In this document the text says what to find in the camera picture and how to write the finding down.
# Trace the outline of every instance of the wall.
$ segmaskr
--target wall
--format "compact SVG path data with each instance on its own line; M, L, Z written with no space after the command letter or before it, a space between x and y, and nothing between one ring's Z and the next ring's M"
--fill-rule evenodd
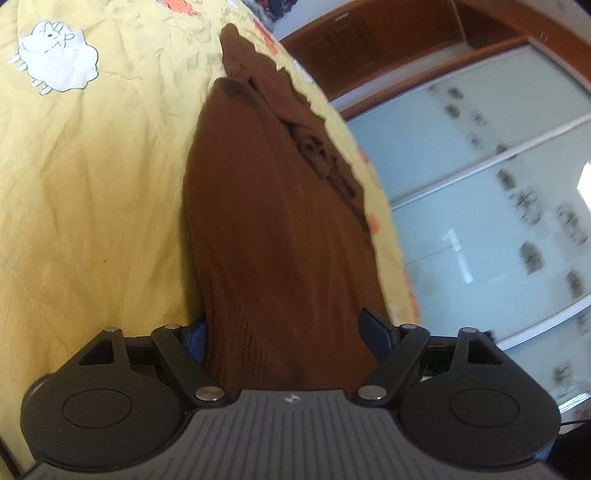
M275 23L273 34L280 40L350 1L352 0L298 0L291 12Z
M573 0L519 0L551 17L591 44L591 17Z

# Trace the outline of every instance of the brown fabric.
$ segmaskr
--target brown fabric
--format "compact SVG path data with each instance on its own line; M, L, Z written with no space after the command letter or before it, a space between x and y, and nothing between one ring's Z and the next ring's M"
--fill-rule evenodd
M220 40L186 176L207 370L233 394L352 391L377 366L361 308L386 316L363 192L288 73L234 25Z

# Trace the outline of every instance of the black cable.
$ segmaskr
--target black cable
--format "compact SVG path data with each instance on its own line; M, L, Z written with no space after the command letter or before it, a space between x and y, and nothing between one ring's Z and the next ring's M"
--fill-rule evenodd
M0 439L0 457L2 458L2 460L4 460L4 463L6 463L8 471L10 472L13 478L16 479L21 476L21 472L18 469L17 464L10 455L10 452L8 451L6 445L4 445L2 439Z
M573 421L565 421L564 423L561 423L560 426L564 427L565 425L576 425L578 423L587 423L590 422L591 419L587 419L587 420L573 420Z

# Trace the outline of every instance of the orange print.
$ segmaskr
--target orange print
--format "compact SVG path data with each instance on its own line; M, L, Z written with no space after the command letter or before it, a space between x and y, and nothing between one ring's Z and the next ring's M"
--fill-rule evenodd
M363 160L363 163L368 164L369 157L368 157L367 153L365 153L365 150L363 148L358 147L357 152L359 152L359 156L361 157L361 160Z
M277 45L275 45L275 39L273 38L273 35L271 35L258 20L253 20L253 22L255 23L256 29L261 32L263 39L265 40L265 45L271 52L271 55L277 55L279 49L277 49Z
M190 3L186 0L158 0L158 3L163 4L165 7L168 7L178 14L187 14L192 17L195 15L201 15L199 12L193 10L193 7L191 7Z
M408 276L408 271L406 269L404 269L404 278L406 279L408 298L410 299L410 305L413 308L414 317L416 320L419 320L421 317L420 312L418 311L417 298L414 296L413 285L410 283L410 277Z
M368 216L368 227L369 233L372 235L376 235L381 229L381 225L379 224L379 220L375 217L373 213Z

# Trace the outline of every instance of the metal screw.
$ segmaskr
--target metal screw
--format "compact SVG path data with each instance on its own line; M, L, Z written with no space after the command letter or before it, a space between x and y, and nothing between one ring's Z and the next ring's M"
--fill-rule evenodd
M381 400L388 395L388 392L386 392L384 387L380 387L379 385L364 385L363 387L359 387L357 395L364 400Z
M220 400L226 392L220 387L201 387L195 392L195 397L203 401Z

